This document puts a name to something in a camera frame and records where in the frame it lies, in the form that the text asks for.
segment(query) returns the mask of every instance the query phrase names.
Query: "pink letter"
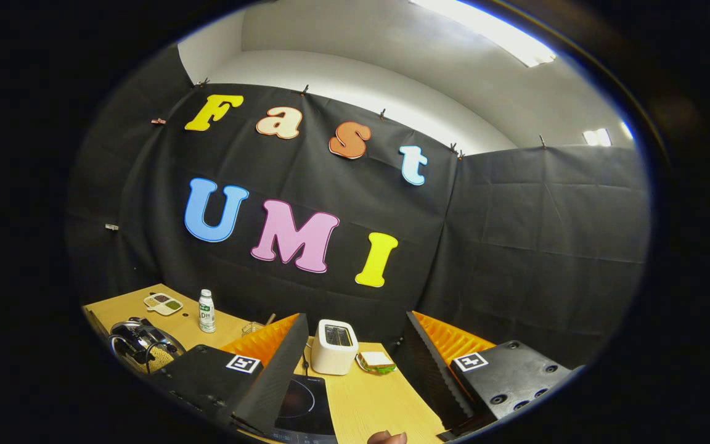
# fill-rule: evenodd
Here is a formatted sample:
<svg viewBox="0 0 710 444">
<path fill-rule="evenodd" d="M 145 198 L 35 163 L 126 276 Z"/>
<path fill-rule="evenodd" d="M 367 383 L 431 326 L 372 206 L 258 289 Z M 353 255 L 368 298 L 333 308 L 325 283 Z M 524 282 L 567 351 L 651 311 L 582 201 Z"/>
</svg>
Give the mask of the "pink letter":
<svg viewBox="0 0 710 444">
<path fill-rule="evenodd" d="M 314 213 L 300 230 L 296 230 L 289 204 L 282 200 L 267 199 L 264 208 L 267 210 L 267 219 L 262 238 L 259 245 L 251 250 L 251 256 L 272 261 L 275 259 L 273 242 L 278 242 L 281 261 L 286 264 L 303 247 L 303 253 L 295 265 L 312 273 L 326 272 L 325 251 L 330 233 L 338 227 L 338 217 L 328 213 Z"/>
</svg>

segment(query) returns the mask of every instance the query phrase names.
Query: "yellow letter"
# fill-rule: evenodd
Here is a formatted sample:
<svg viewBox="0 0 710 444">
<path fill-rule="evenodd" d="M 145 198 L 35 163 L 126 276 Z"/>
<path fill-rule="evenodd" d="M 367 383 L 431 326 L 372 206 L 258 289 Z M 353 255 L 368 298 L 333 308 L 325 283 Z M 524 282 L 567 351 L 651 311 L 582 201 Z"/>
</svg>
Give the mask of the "yellow letter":
<svg viewBox="0 0 710 444">
<path fill-rule="evenodd" d="M 291 139 L 296 137 L 301 132 L 298 131 L 298 126 L 303 119 L 303 113 L 300 110 L 291 109 L 291 107 L 274 107 L 267 110 L 267 115 L 277 116 L 282 113 L 282 117 L 266 117 L 256 123 L 256 132 L 266 136 L 273 134 L 282 139 Z"/>
<path fill-rule="evenodd" d="M 208 97 L 208 103 L 202 107 L 194 120 L 186 123 L 186 130 L 206 131 L 210 127 L 210 118 L 219 121 L 229 110 L 229 104 L 239 107 L 243 104 L 243 96 L 221 96 L 213 94 Z"/>
<path fill-rule="evenodd" d="M 371 233 L 369 242 L 372 243 L 372 249 L 369 250 L 363 271 L 355 276 L 355 282 L 369 287 L 382 287 L 385 284 L 383 271 L 388 262 L 388 255 L 391 255 L 391 250 L 398 247 L 399 242 L 385 233 Z"/>
</svg>

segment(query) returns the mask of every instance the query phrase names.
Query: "light blue letter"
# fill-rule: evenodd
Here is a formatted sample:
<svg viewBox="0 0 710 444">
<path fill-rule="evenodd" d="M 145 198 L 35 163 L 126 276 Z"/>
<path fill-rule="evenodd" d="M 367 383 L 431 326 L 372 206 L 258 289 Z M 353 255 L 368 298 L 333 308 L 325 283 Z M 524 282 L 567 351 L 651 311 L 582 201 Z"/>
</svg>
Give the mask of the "light blue letter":
<svg viewBox="0 0 710 444">
<path fill-rule="evenodd" d="M 426 157 L 420 154 L 419 146 L 402 146 L 399 152 L 405 155 L 402 161 L 402 175 L 412 185 L 423 185 L 426 179 L 418 174 L 419 165 L 426 164 Z"/>
<path fill-rule="evenodd" d="M 234 222 L 237 220 L 237 211 L 240 202 L 247 199 L 248 191 L 239 186 L 224 186 L 223 194 L 226 195 L 226 204 L 223 207 L 221 222 L 218 227 L 205 224 L 206 203 L 215 189 L 215 182 L 207 179 L 191 180 L 191 197 L 186 205 L 186 228 L 195 237 L 207 242 L 221 242 L 226 240 L 234 231 Z"/>
</svg>

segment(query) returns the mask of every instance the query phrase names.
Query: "induction cooktop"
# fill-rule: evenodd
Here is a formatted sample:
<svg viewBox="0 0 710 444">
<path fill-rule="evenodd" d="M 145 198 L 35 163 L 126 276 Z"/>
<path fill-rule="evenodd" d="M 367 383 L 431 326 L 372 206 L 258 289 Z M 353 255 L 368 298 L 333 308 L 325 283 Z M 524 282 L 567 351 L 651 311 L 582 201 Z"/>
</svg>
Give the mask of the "induction cooktop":
<svg viewBox="0 0 710 444">
<path fill-rule="evenodd" d="M 324 379 L 292 377 L 270 438 L 288 444 L 338 444 Z"/>
</svg>

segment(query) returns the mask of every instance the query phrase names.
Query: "wooden table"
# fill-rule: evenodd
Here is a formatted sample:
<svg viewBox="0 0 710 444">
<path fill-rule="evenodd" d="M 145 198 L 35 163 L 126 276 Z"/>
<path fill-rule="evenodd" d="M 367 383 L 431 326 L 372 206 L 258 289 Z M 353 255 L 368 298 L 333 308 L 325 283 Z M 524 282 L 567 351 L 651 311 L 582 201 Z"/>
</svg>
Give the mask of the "wooden table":
<svg viewBox="0 0 710 444">
<path fill-rule="evenodd" d="M 150 292 L 166 293 L 179 300 L 183 307 L 169 316 L 147 311 L 143 299 Z M 98 317 L 106 329 L 132 316 L 147 318 L 154 326 L 179 340 L 188 350 L 200 343 L 221 348 L 239 338 L 242 328 L 248 324 L 244 319 L 215 310 L 215 332 L 206 334 L 199 329 L 198 307 L 197 301 L 163 284 L 85 306 Z M 361 342 L 359 345 L 363 352 L 386 352 L 380 343 Z M 308 376 L 325 379 L 330 416 L 340 444 L 365 444 L 369 436 L 381 430 L 389 430 L 394 435 L 407 432 L 408 442 L 412 444 L 441 442 L 437 434 L 445 432 L 445 428 L 440 418 L 409 385 L 401 369 L 380 375 L 361 370 L 354 361 L 352 366 L 349 374 L 345 376 L 319 374 L 311 368 L 308 369 Z M 295 374 L 303 373 L 302 360 L 298 360 Z M 256 438 L 277 443 L 271 439 Z"/>
</svg>

